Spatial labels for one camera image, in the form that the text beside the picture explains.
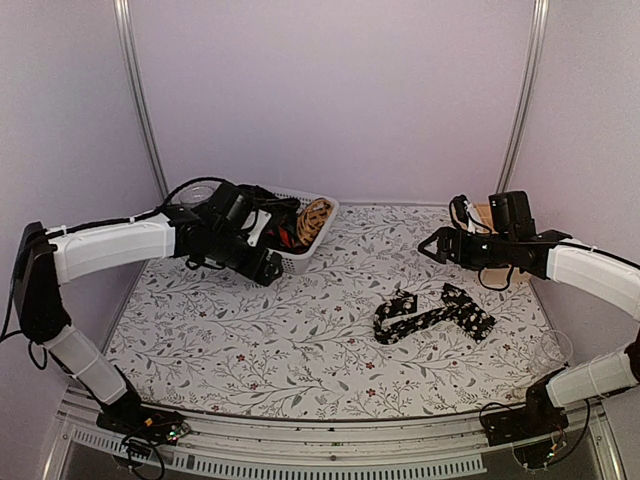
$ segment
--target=table surface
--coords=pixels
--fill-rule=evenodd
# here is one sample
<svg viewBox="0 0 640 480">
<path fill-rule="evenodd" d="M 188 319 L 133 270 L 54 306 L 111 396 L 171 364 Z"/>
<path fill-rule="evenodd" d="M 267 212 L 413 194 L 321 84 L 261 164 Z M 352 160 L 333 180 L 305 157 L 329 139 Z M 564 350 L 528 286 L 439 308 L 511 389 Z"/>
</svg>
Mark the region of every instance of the table surface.
<svg viewBox="0 0 640 480">
<path fill-rule="evenodd" d="M 151 261 L 108 357 L 145 400 L 207 412 L 381 419 L 515 403 L 546 319 L 528 283 L 489 291 L 474 272 L 418 254 L 446 224 L 442 207 L 342 207 L 307 273 L 270 287 Z M 396 288 L 417 293 L 422 311 L 442 306 L 445 282 L 496 318 L 486 340 L 448 321 L 394 345 L 374 340 L 373 312 Z"/>
</svg>

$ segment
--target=folded cloth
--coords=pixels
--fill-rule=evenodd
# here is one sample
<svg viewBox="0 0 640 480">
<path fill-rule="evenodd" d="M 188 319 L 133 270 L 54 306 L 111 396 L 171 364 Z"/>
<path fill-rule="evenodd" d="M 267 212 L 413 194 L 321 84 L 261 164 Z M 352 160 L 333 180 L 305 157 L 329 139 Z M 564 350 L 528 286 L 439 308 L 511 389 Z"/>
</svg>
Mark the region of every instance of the folded cloth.
<svg viewBox="0 0 640 480">
<path fill-rule="evenodd" d="M 380 305 L 374 314 L 375 339 L 385 345 L 418 330 L 424 330 L 443 321 L 455 322 L 476 343 L 480 343 L 493 329 L 495 319 L 482 310 L 461 288 L 445 283 L 441 299 L 445 306 L 424 313 L 417 312 L 417 296 L 397 290 L 391 300 Z"/>
</svg>

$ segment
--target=purple wall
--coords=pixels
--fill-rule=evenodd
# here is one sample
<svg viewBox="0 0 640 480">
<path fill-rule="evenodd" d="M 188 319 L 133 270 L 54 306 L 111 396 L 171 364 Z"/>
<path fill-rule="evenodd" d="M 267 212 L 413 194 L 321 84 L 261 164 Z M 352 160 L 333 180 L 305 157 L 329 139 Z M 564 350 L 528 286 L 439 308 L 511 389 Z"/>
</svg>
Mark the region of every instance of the purple wall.
<svg viewBox="0 0 640 480">
<path fill-rule="evenodd" d="M 495 188 L 531 1 L 131 7 L 172 185 L 221 175 L 387 202 Z"/>
<path fill-rule="evenodd" d="M 0 292 L 7 292 L 26 223 L 73 225 L 136 213 L 158 199 L 112 2 L 2 2 L 0 58 Z M 104 339 L 134 271 L 64 288 L 68 310 L 94 341 Z M 4 298 L 0 305 L 4 312 Z M 31 365 L 23 338 L 0 347 L 0 365 L 0 477 L 33 480 L 65 383 L 55 366 Z"/>
<path fill-rule="evenodd" d="M 551 2 L 533 105 L 511 187 L 540 229 L 640 260 L 640 5 Z M 538 282 L 551 321 L 584 361 L 633 340 L 638 324 L 570 287 Z M 605 407 L 629 478 L 640 477 L 637 390 Z"/>
</svg>

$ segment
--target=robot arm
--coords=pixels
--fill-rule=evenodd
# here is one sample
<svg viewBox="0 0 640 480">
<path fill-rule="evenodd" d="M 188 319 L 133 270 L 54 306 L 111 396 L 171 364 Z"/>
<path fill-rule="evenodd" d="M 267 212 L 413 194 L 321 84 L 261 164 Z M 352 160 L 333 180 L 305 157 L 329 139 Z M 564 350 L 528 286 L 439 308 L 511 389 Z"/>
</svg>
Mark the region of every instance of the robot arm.
<svg viewBox="0 0 640 480">
<path fill-rule="evenodd" d="M 539 278 L 584 290 L 640 321 L 638 265 L 585 246 L 561 232 L 536 234 L 524 192 L 493 195 L 489 200 L 495 232 L 479 234 L 458 225 L 457 221 L 472 223 L 467 214 L 468 202 L 460 196 L 450 205 L 456 212 L 457 221 L 452 214 L 455 228 L 440 228 L 418 250 L 437 262 L 450 260 L 470 270 L 520 268 Z M 428 247 L 434 242 L 437 249 L 432 252 Z M 526 423 L 520 430 L 546 433 L 536 427 L 549 423 L 541 421 L 543 417 L 557 416 L 567 405 L 620 393 L 639 383 L 640 335 L 615 352 L 554 372 L 530 387 L 523 416 L 517 420 Z"/>
<path fill-rule="evenodd" d="M 182 417 L 142 406 L 131 383 L 71 324 L 59 285 L 106 268 L 166 257 L 188 257 L 190 268 L 210 260 L 269 285 L 283 270 L 279 254 L 256 245 L 268 219 L 240 189 L 223 183 L 194 209 L 166 205 L 73 233 L 32 223 L 23 233 L 13 276 L 20 329 L 87 387 L 103 411 L 100 426 L 126 434 L 144 429 L 147 438 L 158 441 L 177 438 L 188 431 Z"/>
</svg>

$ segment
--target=white laundry basket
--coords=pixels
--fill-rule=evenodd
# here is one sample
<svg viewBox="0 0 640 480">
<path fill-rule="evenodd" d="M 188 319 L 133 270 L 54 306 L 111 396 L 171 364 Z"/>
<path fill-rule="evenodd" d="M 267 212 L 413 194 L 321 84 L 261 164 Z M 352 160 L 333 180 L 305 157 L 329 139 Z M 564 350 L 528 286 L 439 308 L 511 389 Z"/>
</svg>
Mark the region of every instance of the white laundry basket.
<svg viewBox="0 0 640 480">
<path fill-rule="evenodd" d="M 263 186 L 262 188 L 269 190 L 271 193 L 273 193 L 279 198 L 293 197 L 300 200 L 300 210 L 298 211 L 298 213 L 301 213 L 302 210 L 304 210 L 307 207 L 307 205 L 311 204 L 311 202 L 313 202 L 314 200 L 317 200 L 318 198 L 326 198 L 333 205 L 333 210 L 331 211 L 331 215 L 329 215 L 329 218 L 327 219 L 325 224 L 322 226 L 320 233 L 318 233 L 318 236 L 309 247 L 309 250 L 307 250 L 305 253 L 302 253 L 300 255 L 278 251 L 278 253 L 282 255 L 282 267 L 284 268 L 284 271 L 286 273 L 292 273 L 294 275 L 302 275 L 307 270 L 307 267 L 311 262 L 311 257 L 313 257 L 313 254 L 315 253 L 318 246 L 322 244 L 322 240 L 324 239 L 325 235 L 331 228 L 331 224 L 333 223 L 336 216 L 338 215 L 338 208 L 340 208 L 340 204 L 338 203 L 337 200 L 331 197 L 327 197 L 326 195 L 316 195 L 315 193 L 299 192 L 297 190 L 289 190 L 286 188 L 269 187 L 269 186 Z"/>
</svg>

